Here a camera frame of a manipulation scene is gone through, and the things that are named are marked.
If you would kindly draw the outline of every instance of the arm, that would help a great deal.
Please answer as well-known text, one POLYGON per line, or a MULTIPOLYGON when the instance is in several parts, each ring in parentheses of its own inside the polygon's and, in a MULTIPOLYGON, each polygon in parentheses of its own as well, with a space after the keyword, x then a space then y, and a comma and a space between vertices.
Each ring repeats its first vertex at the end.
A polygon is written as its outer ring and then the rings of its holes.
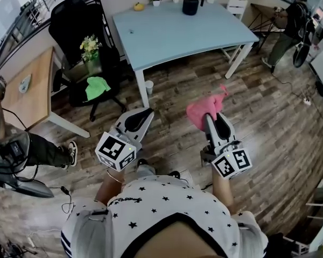
POLYGON ((0 88, 0 140, 5 138, 5 118, 4 118, 4 111, 1 107, 1 97, 3 94, 2 88, 0 88))
POLYGON ((223 177, 212 167, 213 176, 213 195, 218 198, 230 211, 231 214, 236 214, 236 208, 233 200, 233 195, 230 187, 230 180, 224 180, 223 177))
POLYGON ((95 199, 103 203, 104 205, 108 205, 108 201, 121 193, 122 183, 124 181, 124 170, 121 172, 117 172, 109 168, 109 173, 111 176, 119 180, 120 182, 114 180, 112 177, 108 175, 108 173, 104 176, 104 181, 99 188, 95 199))

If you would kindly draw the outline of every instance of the white desk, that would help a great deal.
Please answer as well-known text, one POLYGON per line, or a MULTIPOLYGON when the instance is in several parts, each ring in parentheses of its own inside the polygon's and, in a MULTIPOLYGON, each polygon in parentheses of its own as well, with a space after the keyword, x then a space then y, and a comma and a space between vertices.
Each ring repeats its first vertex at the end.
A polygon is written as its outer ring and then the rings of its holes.
POLYGON ((161 2, 143 11, 114 15, 128 63, 139 86, 144 107, 149 107, 144 69, 213 49, 244 45, 226 73, 230 78, 258 38, 220 4, 205 3, 195 16, 182 12, 182 3, 161 2))

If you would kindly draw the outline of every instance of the black pants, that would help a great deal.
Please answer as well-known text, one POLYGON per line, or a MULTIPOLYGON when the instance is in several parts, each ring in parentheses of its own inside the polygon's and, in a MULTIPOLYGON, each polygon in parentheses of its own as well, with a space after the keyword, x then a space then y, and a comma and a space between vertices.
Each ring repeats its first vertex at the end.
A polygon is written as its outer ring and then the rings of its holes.
POLYGON ((31 142, 29 158, 26 163, 27 166, 44 164, 48 166, 61 167, 71 163, 71 158, 69 157, 68 152, 62 152, 53 143, 38 135, 30 134, 30 137, 31 142))

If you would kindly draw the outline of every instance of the robotic claw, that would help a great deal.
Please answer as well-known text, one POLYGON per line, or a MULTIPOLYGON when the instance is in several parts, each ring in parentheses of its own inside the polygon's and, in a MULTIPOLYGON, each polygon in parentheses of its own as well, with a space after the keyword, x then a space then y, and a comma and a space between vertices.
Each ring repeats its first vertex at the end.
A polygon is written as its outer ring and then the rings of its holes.
POLYGON ((232 123, 222 113, 216 114, 216 120, 205 114, 203 125, 209 145, 200 151, 202 166, 212 165, 224 179, 252 167, 249 154, 236 139, 232 123))

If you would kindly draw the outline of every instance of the white paper cup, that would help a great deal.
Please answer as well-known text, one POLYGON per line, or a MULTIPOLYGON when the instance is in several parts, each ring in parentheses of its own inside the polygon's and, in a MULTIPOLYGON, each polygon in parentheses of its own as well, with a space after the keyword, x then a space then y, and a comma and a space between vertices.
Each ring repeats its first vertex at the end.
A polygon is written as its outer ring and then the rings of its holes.
POLYGON ((153 92, 153 82, 150 80, 145 81, 147 94, 151 95, 153 92))

